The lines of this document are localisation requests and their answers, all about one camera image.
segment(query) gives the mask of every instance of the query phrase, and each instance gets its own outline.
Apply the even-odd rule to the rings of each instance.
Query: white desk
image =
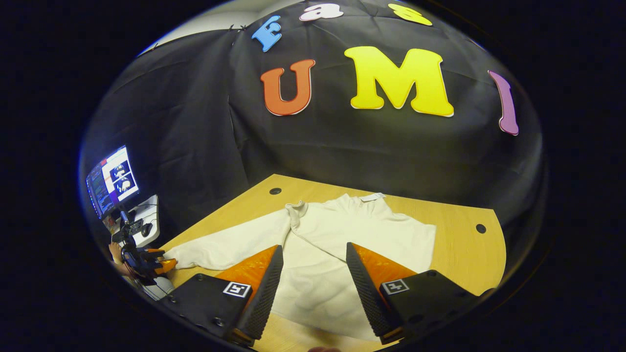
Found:
[[[141,232],[134,234],[133,238],[135,239],[135,245],[137,247],[143,247],[147,244],[149,244],[150,242],[154,241],[155,239],[157,239],[160,230],[159,230],[159,226],[158,226],[158,197],[157,195],[153,195],[152,197],[146,199],[144,202],[140,203],[139,205],[137,205],[136,207],[132,208],[129,211],[134,210],[135,213],[135,220],[138,219],[143,219],[143,223],[144,224],[152,224],[152,228],[150,229],[150,233],[144,237]],[[120,230],[120,221],[121,219],[118,219],[115,222],[115,226],[117,231],[115,232],[119,232]]]

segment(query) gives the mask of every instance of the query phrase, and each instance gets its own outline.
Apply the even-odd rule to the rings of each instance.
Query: foam letter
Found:
[[[311,6],[304,10],[300,16],[300,21],[315,21],[320,18],[335,18],[343,15],[337,4],[320,4]]]
[[[280,76],[285,73],[282,68],[269,70],[261,75],[264,84],[265,107],[274,115],[295,115],[304,110],[311,101],[310,69],[315,60],[302,60],[291,65],[295,72],[296,96],[291,101],[284,101],[280,96]]]
[[[407,21],[411,21],[411,22],[415,22],[415,23],[419,23],[419,24],[425,24],[427,26],[432,26],[433,23],[431,21],[428,21],[428,19],[426,19],[424,16],[422,16],[421,13],[413,10],[413,9],[409,9],[406,8],[404,6],[400,6],[400,5],[396,5],[396,4],[389,4],[389,7],[392,8],[394,11],[393,13],[396,14],[398,17],[405,19]]]
[[[278,21],[280,16],[272,16],[261,26],[261,28],[257,29],[256,32],[252,35],[252,39],[258,39],[261,44],[263,44],[263,52],[266,53],[276,42],[282,34],[274,34],[274,32],[280,31],[280,25],[275,23]]]
[[[380,109],[384,100],[376,95],[376,81],[396,108],[404,106],[413,83],[417,95],[411,101],[413,110],[439,116],[454,115],[448,103],[439,64],[441,56],[432,51],[410,49],[398,68],[385,54],[373,46],[356,46],[344,52],[354,60],[357,95],[350,100],[353,108]]]
[[[502,117],[500,118],[500,130],[517,136],[520,134],[520,128],[515,121],[515,106],[513,105],[513,97],[511,96],[511,85],[499,74],[493,71],[487,71],[491,78],[498,86],[500,93],[500,102],[502,103]]]

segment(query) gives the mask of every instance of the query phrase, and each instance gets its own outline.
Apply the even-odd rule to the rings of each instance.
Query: computer mouse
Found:
[[[141,235],[143,237],[148,237],[148,235],[150,234],[150,230],[152,230],[152,224],[151,223],[143,224],[141,226]]]

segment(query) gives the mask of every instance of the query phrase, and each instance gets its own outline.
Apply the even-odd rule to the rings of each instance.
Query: white sweatshirt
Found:
[[[353,338],[379,341],[346,265],[353,242],[415,272],[428,270],[435,225],[394,214],[383,198],[347,194],[325,203],[287,204],[271,214],[172,248],[176,269],[226,270],[276,244],[284,265],[272,313]]]

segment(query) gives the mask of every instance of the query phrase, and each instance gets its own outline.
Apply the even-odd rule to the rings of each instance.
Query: yellow letter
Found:
[[[398,17],[402,19],[415,22],[415,23],[425,24],[427,26],[433,25],[431,21],[428,21],[426,18],[422,16],[421,13],[413,9],[405,8],[404,6],[400,6],[396,4],[389,4],[389,7],[394,10],[393,11],[394,14],[398,15]]]
[[[439,64],[443,60],[439,54],[410,49],[400,68],[373,46],[349,48],[344,55],[354,60],[356,70],[356,96],[350,100],[353,108],[382,108],[384,100],[376,95],[378,81],[391,104],[400,109],[415,83],[417,96],[411,101],[413,110],[447,117],[454,115],[441,76]]]

